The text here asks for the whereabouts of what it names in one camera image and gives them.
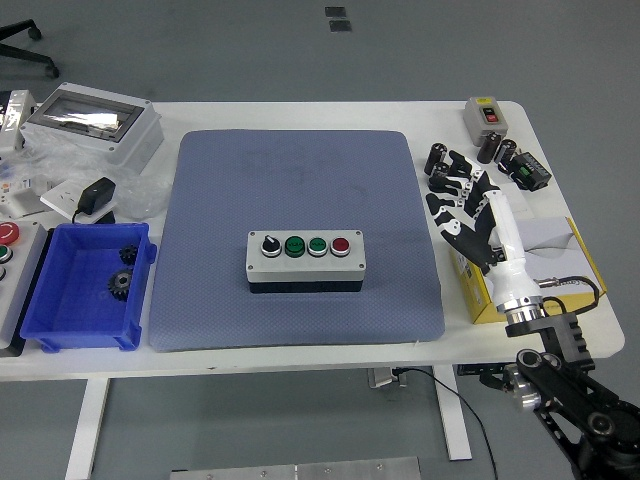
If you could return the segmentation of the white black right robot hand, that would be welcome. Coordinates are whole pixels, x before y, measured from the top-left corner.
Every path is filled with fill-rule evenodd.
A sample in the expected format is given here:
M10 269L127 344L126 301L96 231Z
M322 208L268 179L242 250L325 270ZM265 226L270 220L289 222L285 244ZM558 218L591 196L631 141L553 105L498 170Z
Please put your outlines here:
M496 310L510 324L540 318L542 294L526 271L513 212L486 170L435 144L424 173L426 202L439 233L490 280Z

